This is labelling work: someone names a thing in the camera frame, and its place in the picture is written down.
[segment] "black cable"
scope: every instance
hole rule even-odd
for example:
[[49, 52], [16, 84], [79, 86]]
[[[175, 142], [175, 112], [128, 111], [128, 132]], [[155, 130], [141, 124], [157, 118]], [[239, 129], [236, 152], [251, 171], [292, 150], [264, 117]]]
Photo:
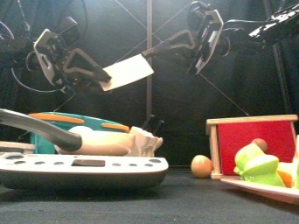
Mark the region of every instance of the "black cable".
[[[67, 9], [69, 8], [72, 2], [73, 2], [73, 0], [69, 0], [65, 3], [65, 5], [61, 8], [61, 10], [60, 10], [60, 16], [59, 16], [57, 26], [60, 26], [60, 23], [61, 23], [61, 20], [63, 20], [63, 15], [64, 15]], [[85, 35], [87, 31], [88, 31], [88, 25], [89, 25], [89, 22], [88, 22], [88, 9], [87, 9], [85, 1], [84, 0], [80, 0], [80, 2], [81, 2], [81, 5], [83, 5], [83, 11], [84, 11], [84, 30], [81, 32], [81, 37], [84, 37], [84, 35]]]
[[246, 25], [268, 25], [272, 24], [275, 21], [248, 21], [248, 20], [238, 20], [238, 19], [231, 19], [224, 23], [223, 26], [228, 24], [246, 24]]
[[35, 88], [31, 88], [31, 87], [25, 86], [25, 85], [20, 82], [20, 80], [17, 79], [16, 74], [15, 74], [15, 69], [13, 69], [13, 68], [11, 69], [11, 71], [12, 71], [12, 75], [13, 75], [13, 78], [15, 78], [17, 84], [19, 84], [21, 87], [24, 87], [25, 89], [31, 90], [32, 92], [39, 93], [39, 94], [53, 94], [53, 93], [56, 93], [56, 92], [60, 91], [59, 89], [53, 89], [53, 90], [49, 90], [49, 91], [41, 91], [41, 90], [39, 90], [39, 89], [35, 89]]

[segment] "egg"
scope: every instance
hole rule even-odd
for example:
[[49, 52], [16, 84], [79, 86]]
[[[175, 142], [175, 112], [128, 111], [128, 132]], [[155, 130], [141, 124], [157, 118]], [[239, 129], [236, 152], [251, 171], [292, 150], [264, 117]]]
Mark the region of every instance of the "egg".
[[203, 155], [196, 155], [191, 161], [191, 173], [196, 178], [204, 179], [211, 175], [212, 162]]
[[256, 146], [260, 148], [260, 150], [263, 152], [267, 151], [267, 141], [264, 139], [256, 138], [256, 139], [252, 140], [251, 143], [256, 144]]

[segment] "white paper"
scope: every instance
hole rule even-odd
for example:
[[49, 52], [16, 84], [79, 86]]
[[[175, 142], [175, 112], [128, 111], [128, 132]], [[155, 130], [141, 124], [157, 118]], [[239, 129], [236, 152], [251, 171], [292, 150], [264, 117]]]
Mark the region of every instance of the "white paper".
[[107, 66], [104, 71], [112, 78], [109, 83], [100, 82], [104, 91], [119, 88], [155, 72], [141, 54], [117, 62], [112, 66]]

